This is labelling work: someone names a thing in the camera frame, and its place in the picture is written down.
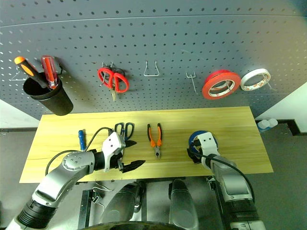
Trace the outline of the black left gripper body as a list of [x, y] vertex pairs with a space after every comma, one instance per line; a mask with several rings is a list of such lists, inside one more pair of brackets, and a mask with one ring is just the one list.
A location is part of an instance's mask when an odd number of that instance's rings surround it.
[[123, 152], [124, 149], [126, 147], [126, 144], [117, 144], [117, 145], [113, 145], [113, 160], [112, 160], [112, 166], [114, 168], [118, 168], [119, 171], [123, 171], [124, 170], [124, 163], [122, 162], [122, 158], [123, 158]]

